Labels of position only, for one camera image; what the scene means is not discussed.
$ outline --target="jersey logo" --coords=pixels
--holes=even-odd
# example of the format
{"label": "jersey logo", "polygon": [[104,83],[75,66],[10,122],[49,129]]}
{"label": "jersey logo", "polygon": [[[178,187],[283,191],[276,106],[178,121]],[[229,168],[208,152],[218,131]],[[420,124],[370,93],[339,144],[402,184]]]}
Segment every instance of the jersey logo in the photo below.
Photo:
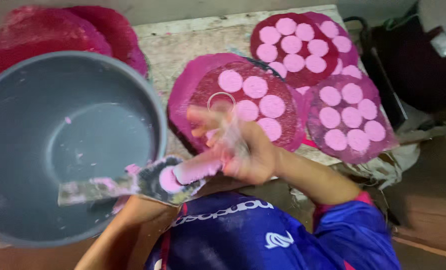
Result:
{"label": "jersey logo", "polygon": [[277,233],[274,232],[267,232],[266,233],[266,243],[267,245],[265,246],[265,248],[267,249],[272,249],[272,248],[276,248],[278,247],[289,247],[292,243],[294,243],[293,237],[291,236],[291,234],[286,231],[286,234],[288,235],[288,237],[279,235]]}

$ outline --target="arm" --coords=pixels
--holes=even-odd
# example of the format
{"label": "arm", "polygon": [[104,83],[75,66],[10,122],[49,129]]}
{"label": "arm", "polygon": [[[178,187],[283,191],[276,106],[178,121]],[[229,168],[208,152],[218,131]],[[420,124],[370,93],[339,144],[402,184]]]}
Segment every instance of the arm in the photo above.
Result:
{"label": "arm", "polygon": [[[131,196],[106,230],[81,258],[76,270],[126,269],[142,266],[151,249],[178,213],[175,207]],[[131,256],[136,242],[138,254]]]}

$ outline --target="pink paste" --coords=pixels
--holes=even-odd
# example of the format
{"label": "pink paste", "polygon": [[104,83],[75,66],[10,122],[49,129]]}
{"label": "pink paste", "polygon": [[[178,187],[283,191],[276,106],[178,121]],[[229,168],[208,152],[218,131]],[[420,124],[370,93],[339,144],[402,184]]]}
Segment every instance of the pink paste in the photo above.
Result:
{"label": "pink paste", "polygon": [[183,185],[176,181],[173,169],[174,166],[168,166],[160,173],[160,186],[169,193],[176,193],[183,189]]}
{"label": "pink paste", "polygon": [[346,36],[336,36],[333,39],[333,44],[336,46],[339,52],[349,52],[351,50],[351,40]]}
{"label": "pink paste", "polygon": [[357,79],[361,79],[361,71],[358,67],[354,65],[349,65],[343,68],[342,70],[343,75],[350,75],[352,77],[355,77]]}
{"label": "pink paste", "polygon": [[370,146],[368,135],[361,129],[352,129],[346,134],[348,145],[356,151],[366,151]]}
{"label": "pink paste", "polygon": [[363,99],[363,91],[358,85],[348,83],[342,88],[342,96],[346,102],[350,104],[357,104]]}
{"label": "pink paste", "polygon": [[328,43],[321,39],[314,39],[308,42],[308,50],[317,56],[325,56],[328,53]]}
{"label": "pink paste", "polygon": [[342,96],[336,88],[325,86],[320,90],[320,99],[328,106],[336,106],[342,101]]}
{"label": "pink paste", "polygon": [[322,73],[326,69],[326,61],[317,55],[310,55],[306,58],[306,66],[313,73]]}
{"label": "pink paste", "polygon": [[296,23],[290,18],[281,18],[276,22],[276,29],[281,34],[291,35],[296,30]]}
{"label": "pink paste", "polygon": [[322,25],[320,25],[320,30],[325,34],[325,36],[333,39],[339,33],[338,27],[335,25],[333,21],[324,21]]}
{"label": "pink paste", "polygon": [[278,51],[276,50],[276,47],[274,45],[269,44],[261,44],[256,49],[256,55],[263,61],[263,62],[273,62],[276,57],[278,56]]}
{"label": "pink paste", "polygon": [[278,72],[278,74],[280,74],[283,79],[286,78],[286,74],[288,73],[288,71],[283,64],[281,64],[280,62],[271,62],[268,64],[268,66],[276,70],[276,72]]}
{"label": "pink paste", "polygon": [[298,93],[304,95],[308,91],[308,89],[310,89],[310,86],[300,87],[300,88],[297,88],[295,90],[298,91]]}
{"label": "pink paste", "polygon": [[285,36],[281,40],[281,49],[286,53],[297,53],[301,50],[302,46],[301,40],[294,35]]}
{"label": "pink paste", "polygon": [[380,142],[386,137],[385,128],[377,121],[368,121],[364,126],[368,138],[374,142]]}
{"label": "pink paste", "polygon": [[258,106],[253,101],[242,100],[236,105],[236,114],[241,120],[254,121],[258,118]]}
{"label": "pink paste", "polygon": [[315,38],[315,30],[309,24],[300,23],[296,27],[296,36],[303,41],[310,41]]}
{"label": "pink paste", "polygon": [[256,122],[265,131],[269,140],[274,142],[281,137],[281,125],[272,118],[261,118]]}
{"label": "pink paste", "polygon": [[281,34],[276,28],[271,26],[263,27],[259,31],[259,39],[266,44],[273,45],[280,40]]}
{"label": "pink paste", "polygon": [[288,54],[283,58],[283,65],[289,72],[298,72],[305,67],[305,59],[298,54]]}
{"label": "pink paste", "polygon": [[250,76],[243,83],[243,92],[250,98],[262,98],[267,91],[268,84],[263,78]]}
{"label": "pink paste", "polygon": [[269,118],[280,117],[285,110],[284,101],[276,95],[266,95],[259,102],[261,113]]}
{"label": "pink paste", "polygon": [[218,85],[228,93],[234,93],[241,89],[243,78],[234,70],[225,70],[218,76]]}
{"label": "pink paste", "polygon": [[340,124],[340,113],[332,107],[324,107],[320,111],[320,121],[326,128],[335,128]]}
{"label": "pink paste", "polygon": [[346,107],[342,111],[342,120],[347,127],[357,128],[361,125],[361,114],[355,107]]}
{"label": "pink paste", "polygon": [[378,109],[375,103],[369,99],[364,99],[358,103],[358,110],[361,116],[367,120],[373,120],[378,115]]}
{"label": "pink paste", "polygon": [[343,61],[338,58],[335,70],[333,70],[332,75],[338,75],[343,69]]}
{"label": "pink paste", "polygon": [[325,144],[335,151],[345,150],[347,146],[345,134],[339,129],[332,129],[325,134]]}

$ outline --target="person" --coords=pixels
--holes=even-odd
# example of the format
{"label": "person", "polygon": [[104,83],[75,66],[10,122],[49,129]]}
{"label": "person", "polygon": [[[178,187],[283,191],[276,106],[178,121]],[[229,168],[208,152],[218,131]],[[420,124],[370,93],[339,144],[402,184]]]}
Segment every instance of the person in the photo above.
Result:
{"label": "person", "polygon": [[[202,125],[223,113],[190,107]],[[181,207],[132,196],[82,257],[76,270],[106,269],[400,269],[384,218],[368,193],[332,169],[274,146],[255,122],[239,123],[250,157],[223,173],[259,185],[277,176],[316,205],[314,233],[255,197],[214,193]]]}

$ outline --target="hand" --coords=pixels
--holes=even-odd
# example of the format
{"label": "hand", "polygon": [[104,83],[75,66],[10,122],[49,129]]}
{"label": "hand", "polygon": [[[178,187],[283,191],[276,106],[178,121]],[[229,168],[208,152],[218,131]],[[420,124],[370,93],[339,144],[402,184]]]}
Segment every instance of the hand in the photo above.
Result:
{"label": "hand", "polygon": [[[192,131],[193,136],[201,137],[210,130],[220,128],[222,121],[231,118],[231,114],[224,110],[208,111],[203,107],[190,106],[186,118],[201,123],[201,126]],[[279,160],[279,150],[255,122],[240,120],[238,126],[241,137],[250,150],[250,157],[232,158],[224,165],[223,173],[249,184],[262,184],[274,175],[277,160]],[[208,141],[208,146],[212,146],[217,138],[218,135],[215,134]]]}

